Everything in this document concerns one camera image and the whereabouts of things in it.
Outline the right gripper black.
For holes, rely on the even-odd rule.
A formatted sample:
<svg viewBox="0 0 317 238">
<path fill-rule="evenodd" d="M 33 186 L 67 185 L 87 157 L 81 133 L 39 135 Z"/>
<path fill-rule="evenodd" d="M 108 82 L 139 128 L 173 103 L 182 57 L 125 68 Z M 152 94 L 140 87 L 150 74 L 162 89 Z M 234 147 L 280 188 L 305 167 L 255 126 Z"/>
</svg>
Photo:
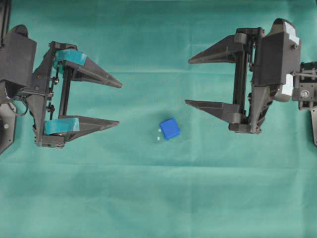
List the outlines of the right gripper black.
<svg viewBox="0 0 317 238">
<path fill-rule="evenodd" d="M 239 28 L 188 60 L 189 64 L 234 63 L 232 103 L 185 100 L 185 103 L 229 123 L 237 133 L 261 133 L 261 125 L 272 99 L 269 86 L 258 84 L 259 57 L 264 29 Z"/>
</svg>

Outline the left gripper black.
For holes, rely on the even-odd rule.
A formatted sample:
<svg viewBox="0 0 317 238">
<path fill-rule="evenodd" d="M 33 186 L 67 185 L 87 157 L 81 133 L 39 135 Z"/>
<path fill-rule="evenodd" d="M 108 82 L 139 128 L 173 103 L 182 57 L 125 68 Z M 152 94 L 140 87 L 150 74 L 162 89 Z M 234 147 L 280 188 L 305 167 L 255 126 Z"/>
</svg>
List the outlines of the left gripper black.
<svg viewBox="0 0 317 238">
<path fill-rule="evenodd" d="M 50 88 L 53 66 L 57 69 L 59 65 L 62 72 L 65 72 L 67 67 L 73 70 L 75 73 L 75 76 L 71 76 L 73 81 L 122 87 L 121 82 L 104 71 L 86 54 L 77 51 L 76 45 L 52 41 L 49 47 L 42 62 L 32 73 L 30 86 L 21 90 L 21 96 L 25 97 L 34 120 L 32 128 L 35 144 L 42 147 L 62 148 L 65 145 L 64 138 L 77 138 L 119 125 L 119 121 L 116 120 L 67 115 L 45 121 L 47 102 L 53 97 L 53 90 Z"/>
</svg>

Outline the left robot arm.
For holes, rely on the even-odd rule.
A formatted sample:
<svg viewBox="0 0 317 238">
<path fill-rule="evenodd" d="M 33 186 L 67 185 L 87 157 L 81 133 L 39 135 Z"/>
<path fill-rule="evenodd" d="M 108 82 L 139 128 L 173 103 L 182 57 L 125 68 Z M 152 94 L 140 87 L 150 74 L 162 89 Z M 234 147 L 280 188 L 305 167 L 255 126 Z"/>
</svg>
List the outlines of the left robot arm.
<svg viewBox="0 0 317 238">
<path fill-rule="evenodd" d="M 33 69 L 36 42 L 17 35 L 8 40 L 0 52 L 0 102 L 22 101 L 33 117 L 35 144 L 62 148 L 81 136 L 117 126 L 118 121 L 84 116 L 70 116 L 67 107 L 72 81 L 90 82 L 121 88 L 122 83 L 104 71 L 76 45 L 52 41 L 43 61 Z M 46 113 L 54 114 L 51 103 L 53 88 L 62 74 L 63 83 L 58 118 L 46 120 Z"/>
</svg>

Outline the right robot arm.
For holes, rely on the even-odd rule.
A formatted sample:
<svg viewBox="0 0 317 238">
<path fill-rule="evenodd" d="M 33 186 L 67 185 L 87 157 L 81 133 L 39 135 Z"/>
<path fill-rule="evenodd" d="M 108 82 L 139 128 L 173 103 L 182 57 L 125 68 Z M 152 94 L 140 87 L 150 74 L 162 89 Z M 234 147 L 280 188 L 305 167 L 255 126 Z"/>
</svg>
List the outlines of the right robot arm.
<svg viewBox="0 0 317 238">
<path fill-rule="evenodd" d="M 301 40 L 285 20 L 274 22 L 271 31 L 239 28 L 189 60 L 190 64 L 235 64 L 232 103 L 187 100 L 186 103 L 229 124 L 239 133 L 258 134 L 274 101 L 297 101 L 317 119 L 317 65 L 301 63 Z"/>
</svg>

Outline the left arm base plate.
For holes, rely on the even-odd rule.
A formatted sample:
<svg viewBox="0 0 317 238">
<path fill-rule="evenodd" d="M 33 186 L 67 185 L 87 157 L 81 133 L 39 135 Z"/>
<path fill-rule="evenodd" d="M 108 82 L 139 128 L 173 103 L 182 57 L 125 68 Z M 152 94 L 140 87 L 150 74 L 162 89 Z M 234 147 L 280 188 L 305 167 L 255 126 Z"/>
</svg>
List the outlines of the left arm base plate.
<svg viewBox="0 0 317 238">
<path fill-rule="evenodd" d="M 1 104 L 0 106 L 0 153 L 6 150 L 13 142 L 15 135 L 16 112 L 13 103 Z"/>
</svg>

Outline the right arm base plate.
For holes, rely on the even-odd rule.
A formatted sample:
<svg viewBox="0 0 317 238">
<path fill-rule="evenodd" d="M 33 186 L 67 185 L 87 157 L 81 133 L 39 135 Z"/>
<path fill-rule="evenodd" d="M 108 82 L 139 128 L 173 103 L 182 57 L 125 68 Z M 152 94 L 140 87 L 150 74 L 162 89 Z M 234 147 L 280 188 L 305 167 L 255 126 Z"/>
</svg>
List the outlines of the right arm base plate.
<svg viewBox="0 0 317 238">
<path fill-rule="evenodd" d="M 317 107 L 310 109 L 310 122 L 313 136 L 313 143 L 317 146 Z"/>
</svg>

